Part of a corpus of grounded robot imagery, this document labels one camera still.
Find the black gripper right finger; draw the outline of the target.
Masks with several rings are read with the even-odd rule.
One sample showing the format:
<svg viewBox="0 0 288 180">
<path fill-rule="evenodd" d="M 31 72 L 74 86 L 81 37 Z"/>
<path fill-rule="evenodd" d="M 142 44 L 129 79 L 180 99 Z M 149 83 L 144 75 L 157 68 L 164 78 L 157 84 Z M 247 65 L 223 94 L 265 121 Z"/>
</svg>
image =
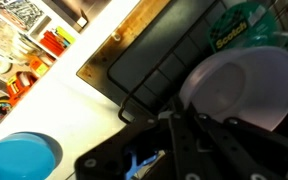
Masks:
<svg viewBox="0 0 288 180">
<path fill-rule="evenodd" d="M 199 180 L 288 180 L 288 138 L 242 119 L 222 123 L 172 100 L 170 126 L 179 176 Z"/>
</svg>

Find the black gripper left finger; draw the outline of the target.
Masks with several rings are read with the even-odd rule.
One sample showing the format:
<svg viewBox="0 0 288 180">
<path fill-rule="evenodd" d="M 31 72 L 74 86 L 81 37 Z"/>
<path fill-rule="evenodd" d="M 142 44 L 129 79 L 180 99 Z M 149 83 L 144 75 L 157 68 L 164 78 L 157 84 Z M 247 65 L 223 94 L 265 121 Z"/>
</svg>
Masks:
<svg viewBox="0 0 288 180">
<path fill-rule="evenodd" d="M 77 158 L 76 180 L 129 180 L 147 160 L 167 149 L 168 135 L 166 118 L 132 122 Z"/>
</svg>

